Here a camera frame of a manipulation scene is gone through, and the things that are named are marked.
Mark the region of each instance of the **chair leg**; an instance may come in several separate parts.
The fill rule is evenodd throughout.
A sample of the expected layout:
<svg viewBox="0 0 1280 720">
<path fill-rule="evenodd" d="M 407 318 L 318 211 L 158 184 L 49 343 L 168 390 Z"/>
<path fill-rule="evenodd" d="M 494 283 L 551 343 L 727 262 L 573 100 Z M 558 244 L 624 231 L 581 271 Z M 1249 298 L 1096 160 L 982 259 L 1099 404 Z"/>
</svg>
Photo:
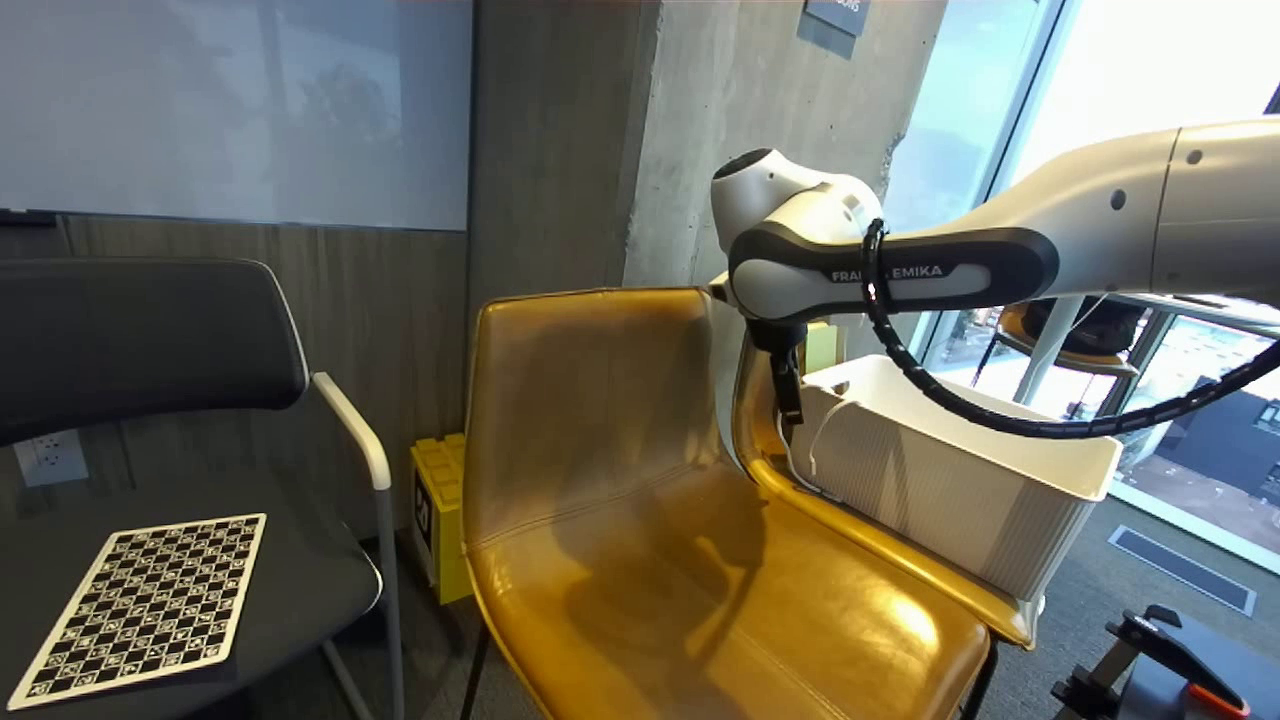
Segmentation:
<svg viewBox="0 0 1280 720">
<path fill-rule="evenodd" d="M 479 676 L 484 676 L 484 659 L 489 659 L 489 625 L 479 618 L 479 634 L 475 634 L 475 654 L 471 654 L 469 696 L 463 696 L 462 720 L 471 720 Z"/>
<path fill-rule="evenodd" d="M 996 343 L 1000 343 L 1000 330 L 989 340 L 983 359 L 975 359 L 975 367 L 971 367 L 971 384 L 983 374 L 983 367 L 989 367 L 989 359 L 993 359 Z"/>
<path fill-rule="evenodd" d="M 357 715 L 357 720 L 374 720 L 374 708 L 370 708 L 370 699 L 364 699 L 352 667 L 345 664 L 345 654 L 332 646 L 332 639 L 326 639 L 321 646 L 326 646 L 326 659 L 330 659 L 335 685 L 345 686 L 345 696 L 348 696 L 348 705 L 352 705 L 352 715 Z"/>
<path fill-rule="evenodd" d="M 398 558 L 398 508 L 391 490 L 375 490 L 375 549 L 383 570 L 383 617 L 390 617 L 390 664 L 391 664 L 391 715 L 407 715 L 407 686 L 405 686 L 405 629 L 401 629 L 401 558 Z"/>
<path fill-rule="evenodd" d="M 967 699 L 966 699 L 966 708 L 959 708 L 959 720 L 975 720 L 975 712 L 983 708 L 983 696 L 989 696 L 993 676 L 996 676 L 996 659 L 1000 659 L 1000 646 L 996 646 L 996 639 L 993 639 L 989 659 L 983 659 L 983 667 L 975 673 L 971 692 L 967 692 Z"/>
</svg>

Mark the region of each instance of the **gray chair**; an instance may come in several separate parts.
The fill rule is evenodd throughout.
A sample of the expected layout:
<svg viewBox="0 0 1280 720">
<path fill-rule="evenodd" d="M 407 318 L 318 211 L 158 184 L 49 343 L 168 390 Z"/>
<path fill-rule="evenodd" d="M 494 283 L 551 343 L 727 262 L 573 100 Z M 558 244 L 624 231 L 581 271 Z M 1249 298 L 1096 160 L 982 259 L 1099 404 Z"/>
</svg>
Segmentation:
<svg viewBox="0 0 1280 720">
<path fill-rule="evenodd" d="M 25 487 L 0 472 L 0 692 L 22 685 L 89 558 L 116 526 L 265 510 L 236 646 L 223 664 L 25 708 L 66 715 L 189 715 L 326 646 L 357 715 L 364 696 L 330 642 L 383 605 L 391 712 L 405 715 L 401 608 L 391 557 L 391 475 L 375 432 L 326 373 L 307 373 L 290 298 L 265 262 L 246 259 L 22 259 L 0 262 L 0 444 L 59 426 L 122 432 L 123 475 Z M 382 565 L 326 505 L 318 446 L 271 446 L 302 475 L 214 463 L 172 450 L 142 457 L 123 436 L 168 424 L 223 426 L 229 410 L 267 410 L 293 426 L 321 410 L 360 446 L 382 524 Z"/>
</svg>

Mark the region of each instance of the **checkerboard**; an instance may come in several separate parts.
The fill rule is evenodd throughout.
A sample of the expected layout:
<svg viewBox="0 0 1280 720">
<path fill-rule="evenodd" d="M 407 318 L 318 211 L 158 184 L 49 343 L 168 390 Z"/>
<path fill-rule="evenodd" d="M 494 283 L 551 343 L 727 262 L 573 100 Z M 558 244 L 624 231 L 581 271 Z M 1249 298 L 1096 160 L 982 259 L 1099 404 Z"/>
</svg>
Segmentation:
<svg viewBox="0 0 1280 720">
<path fill-rule="evenodd" d="M 8 712 L 229 659 L 265 524 L 250 510 L 113 531 Z"/>
</svg>

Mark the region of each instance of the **yellow chair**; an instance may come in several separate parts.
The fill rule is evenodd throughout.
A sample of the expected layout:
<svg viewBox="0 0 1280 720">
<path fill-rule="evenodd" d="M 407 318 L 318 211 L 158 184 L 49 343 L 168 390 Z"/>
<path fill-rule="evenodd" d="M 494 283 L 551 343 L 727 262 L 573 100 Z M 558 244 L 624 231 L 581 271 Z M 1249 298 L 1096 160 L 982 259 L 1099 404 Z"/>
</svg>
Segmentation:
<svg viewBox="0 0 1280 720">
<path fill-rule="evenodd" d="M 545 715 L 975 712 L 1023 617 L 783 466 L 769 362 L 716 298 L 479 313 L 463 557 Z"/>
</svg>

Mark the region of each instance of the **whiteboard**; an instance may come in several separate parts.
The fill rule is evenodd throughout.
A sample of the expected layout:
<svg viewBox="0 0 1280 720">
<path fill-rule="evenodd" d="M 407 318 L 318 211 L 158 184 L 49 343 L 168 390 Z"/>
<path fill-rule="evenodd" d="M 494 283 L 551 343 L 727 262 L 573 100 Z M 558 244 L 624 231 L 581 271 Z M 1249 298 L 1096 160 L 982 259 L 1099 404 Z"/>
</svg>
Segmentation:
<svg viewBox="0 0 1280 720">
<path fill-rule="evenodd" d="M 469 223 L 471 0 L 8 0 L 0 209 Z"/>
</svg>

